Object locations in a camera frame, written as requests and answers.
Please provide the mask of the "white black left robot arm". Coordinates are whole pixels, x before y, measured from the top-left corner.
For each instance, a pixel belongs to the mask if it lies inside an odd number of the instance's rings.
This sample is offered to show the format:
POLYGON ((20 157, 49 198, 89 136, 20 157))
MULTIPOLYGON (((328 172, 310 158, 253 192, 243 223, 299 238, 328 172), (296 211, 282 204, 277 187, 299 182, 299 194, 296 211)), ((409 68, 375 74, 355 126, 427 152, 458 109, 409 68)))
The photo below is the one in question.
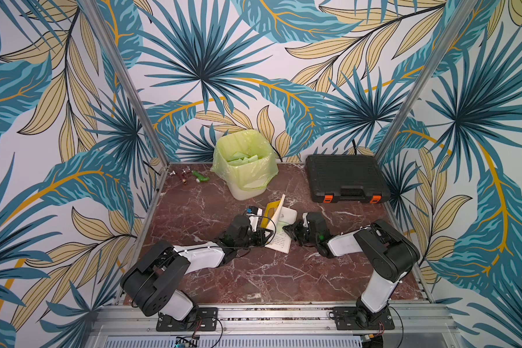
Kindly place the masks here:
POLYGON ((178 289, 184 276, 203 269, 219 268, 237 258, 239 251, 268 245, 277 224, 266 220, 263 228, 252 222, 252 215, 236 216, 229 227, 211 242, 193 246, 175 246, 158 242, 121 278, 120 285, 131 304, 146 316, 168 316, 184 325, 198 319, 199 306, 178 289))

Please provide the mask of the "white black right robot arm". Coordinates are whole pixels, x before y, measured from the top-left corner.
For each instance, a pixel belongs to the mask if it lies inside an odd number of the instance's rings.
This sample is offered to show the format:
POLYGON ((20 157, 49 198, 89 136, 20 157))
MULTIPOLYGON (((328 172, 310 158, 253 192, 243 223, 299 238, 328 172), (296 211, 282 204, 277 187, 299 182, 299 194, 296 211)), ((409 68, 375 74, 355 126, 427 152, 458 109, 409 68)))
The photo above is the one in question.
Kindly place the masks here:
POLYGON ((298 245, 314 247, 325 258, 363 253, 371 264, 371 279, 356 304, 334 307, 330 314, 338 331, 381 334, 394 329, 389 300, 420 259, 412 242, 382 219, 356 231, 333 235, 320 213, 305 213, 283 230, 298 245))

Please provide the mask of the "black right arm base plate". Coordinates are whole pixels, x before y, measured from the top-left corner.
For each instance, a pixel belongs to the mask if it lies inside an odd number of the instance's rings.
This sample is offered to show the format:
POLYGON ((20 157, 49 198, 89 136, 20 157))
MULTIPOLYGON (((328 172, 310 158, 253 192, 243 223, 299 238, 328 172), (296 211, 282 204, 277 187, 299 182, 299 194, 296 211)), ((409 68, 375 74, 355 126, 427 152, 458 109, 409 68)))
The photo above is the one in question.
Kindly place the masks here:
POLYGON ((395 329, 388 307, 372 313, 364 307, 334 307, 330 317, 338 331, 388 331, 395 329))

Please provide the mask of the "yellow cartoon cover book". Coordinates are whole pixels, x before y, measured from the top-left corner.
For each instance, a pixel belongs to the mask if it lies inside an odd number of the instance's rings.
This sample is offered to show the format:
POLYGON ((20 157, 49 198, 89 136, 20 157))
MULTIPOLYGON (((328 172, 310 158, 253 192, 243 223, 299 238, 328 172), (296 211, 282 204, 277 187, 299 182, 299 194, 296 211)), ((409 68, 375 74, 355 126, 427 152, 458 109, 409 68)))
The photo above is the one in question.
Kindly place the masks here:
POLYGON ((286 195, 280 200, 267 204, 261 226, 274 231, 274 235, 268 234, 269 242, 265 246, 268 249, 288 254, 291 248, 291 237, 284 231, 285 226, 292 225, 297 220, 297 210, 285 207, 286 195))

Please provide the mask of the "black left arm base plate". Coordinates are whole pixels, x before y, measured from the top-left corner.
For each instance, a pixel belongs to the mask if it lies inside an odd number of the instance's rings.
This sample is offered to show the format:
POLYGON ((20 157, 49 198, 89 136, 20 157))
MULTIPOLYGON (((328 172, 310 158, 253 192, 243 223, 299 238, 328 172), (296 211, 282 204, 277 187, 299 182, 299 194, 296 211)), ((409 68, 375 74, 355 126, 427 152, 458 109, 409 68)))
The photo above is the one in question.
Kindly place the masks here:
POLYGON ((217 329, 218 308, 217 307, 198 307, 194 308, 182 320, 166 315, 159 314, 157 320, 157 332, 214 332, 217 329))

